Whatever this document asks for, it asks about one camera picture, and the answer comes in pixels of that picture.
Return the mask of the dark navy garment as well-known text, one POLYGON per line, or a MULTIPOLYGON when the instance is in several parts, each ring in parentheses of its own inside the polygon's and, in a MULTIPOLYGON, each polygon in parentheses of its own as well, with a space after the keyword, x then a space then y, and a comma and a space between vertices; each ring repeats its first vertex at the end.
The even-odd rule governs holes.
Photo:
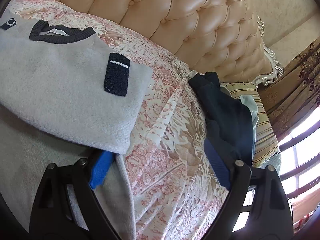
POLYGON ((214 148, 252 166, 254 139, 249 108, 221 90, 215 72, 196 74, 189 85, 203 108, 207 137, 214 148))

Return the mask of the beige tufted leather sofa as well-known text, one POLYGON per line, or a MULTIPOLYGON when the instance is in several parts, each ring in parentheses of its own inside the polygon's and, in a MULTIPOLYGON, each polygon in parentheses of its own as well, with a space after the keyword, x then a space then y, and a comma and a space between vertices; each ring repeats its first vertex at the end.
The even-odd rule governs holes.
POLYGON ((283 74, 252 0, 55 0, 134 30, 191 69, 269 85, 283 74))

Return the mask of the striped green beige pillow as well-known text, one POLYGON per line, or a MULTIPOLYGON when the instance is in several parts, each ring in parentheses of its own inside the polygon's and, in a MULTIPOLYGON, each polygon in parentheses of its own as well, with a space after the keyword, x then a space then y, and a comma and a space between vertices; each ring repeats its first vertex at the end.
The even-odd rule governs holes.
POLYGON ((221 85, 229 90, 233 98, 239 99, 240 96, 250 95, 257 104, 259 121, 255 136, 253 166, 262 167, 273 155, 279 152, 279 145, 255 85, 250 83, 222 83, 221 85))

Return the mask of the brown patterned curtain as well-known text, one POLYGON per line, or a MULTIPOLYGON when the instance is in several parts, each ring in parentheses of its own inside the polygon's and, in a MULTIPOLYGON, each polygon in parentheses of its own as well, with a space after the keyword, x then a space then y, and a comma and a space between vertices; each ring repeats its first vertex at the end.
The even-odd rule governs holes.
POLYGON ((258 92, 281 141, 319 107, 319 38, 287 64, 275 83, 258 92))

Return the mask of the grey knit sweater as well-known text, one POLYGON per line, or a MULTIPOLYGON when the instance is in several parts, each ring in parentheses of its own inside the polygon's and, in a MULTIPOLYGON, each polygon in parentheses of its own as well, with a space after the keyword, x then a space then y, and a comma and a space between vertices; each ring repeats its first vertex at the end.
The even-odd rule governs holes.
POLYGON ((50 163, 114 154, 94 193, 120 239, 136 236, 124 155, 152 70, 114 53, 93 28, 1 16, 1 200, 29 233, 33 202, 50 163))

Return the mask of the pink floral sofa cover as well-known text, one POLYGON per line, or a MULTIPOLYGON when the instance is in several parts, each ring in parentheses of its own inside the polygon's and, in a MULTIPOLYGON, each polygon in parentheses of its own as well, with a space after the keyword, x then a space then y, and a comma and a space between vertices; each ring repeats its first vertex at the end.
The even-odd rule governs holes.
POLYGON ((153 70, 125 155, 137 239, 201 239, 228 191, 204 153, 204 114, 188 84, 194 71, 174 54, 110 20, 54 0, 11 0, 9 10, 84 29, 115 52, 153 70))

